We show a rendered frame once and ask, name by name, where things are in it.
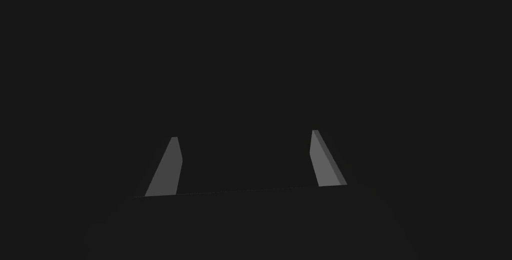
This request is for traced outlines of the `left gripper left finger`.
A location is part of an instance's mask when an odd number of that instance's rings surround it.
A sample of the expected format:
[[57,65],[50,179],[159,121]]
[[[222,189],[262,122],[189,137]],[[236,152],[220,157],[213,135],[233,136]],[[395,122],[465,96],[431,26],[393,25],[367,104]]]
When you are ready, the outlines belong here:
[[175,195],[178,189],[183,157],[178,137],[172,137],[153,174],[145,197]]

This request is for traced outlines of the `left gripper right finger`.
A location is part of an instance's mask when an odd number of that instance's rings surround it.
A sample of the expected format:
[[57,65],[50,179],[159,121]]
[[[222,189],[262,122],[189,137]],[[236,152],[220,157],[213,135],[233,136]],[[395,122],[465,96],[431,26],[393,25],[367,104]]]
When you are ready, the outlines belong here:
[[319,130],[311,133],[309,157],[319,187],[347,185]]

